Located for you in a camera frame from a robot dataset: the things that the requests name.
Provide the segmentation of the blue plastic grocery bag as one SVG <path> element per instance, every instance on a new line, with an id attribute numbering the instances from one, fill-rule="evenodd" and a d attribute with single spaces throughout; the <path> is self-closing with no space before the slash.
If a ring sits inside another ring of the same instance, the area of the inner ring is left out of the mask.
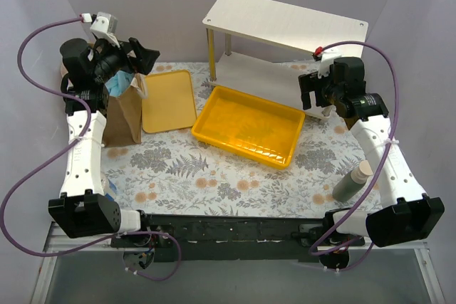
<path id="1" fill-rule="evenodd" d="M 105 82 L 109 96 L 116 98 L 121 96 L 128 89 L 133 78 L 134 75 L 132 73 L 119 70 L 113 77 Z"/>

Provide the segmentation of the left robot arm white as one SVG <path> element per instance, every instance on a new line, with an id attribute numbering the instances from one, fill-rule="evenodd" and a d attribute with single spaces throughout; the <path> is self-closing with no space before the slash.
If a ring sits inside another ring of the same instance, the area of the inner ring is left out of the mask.
<path id="1" fill-rule="evenodd" d="M 134 246 L 146 246 L 152 237 L 141 214 L 123 210 L 102 183 L 101 150 L 108 114 L 106 82 L 118 71 L 149 73 L 159 51 L 144 48 L 136 38 L 114 46 L 105 38 L 89 44 L 82 38 L 60 47 L 66 74 L 61 92 L 65 102 L 69 142 L 66 175 L 48 212 L 68 237 L 125 234 Z"/>

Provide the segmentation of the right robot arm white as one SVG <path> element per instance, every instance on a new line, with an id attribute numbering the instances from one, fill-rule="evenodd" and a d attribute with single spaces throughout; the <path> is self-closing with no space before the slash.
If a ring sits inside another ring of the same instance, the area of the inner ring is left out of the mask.
<path id="1" fill-rule="evenodd" d="M 426 239 L 445 211 L 442 200 L 428 196 L 413 176 L 394 139 L 388 109 L 377 93 L 366 92 L 365 67 L 358 57 L 323 54 L 317 72 L 299 76 L 304 109 L 334 106 L 375 172 L 382 208 L 326 213 L 323 239 L 342 243 L 348 235 L 368 237 L 385 247 Z"/>

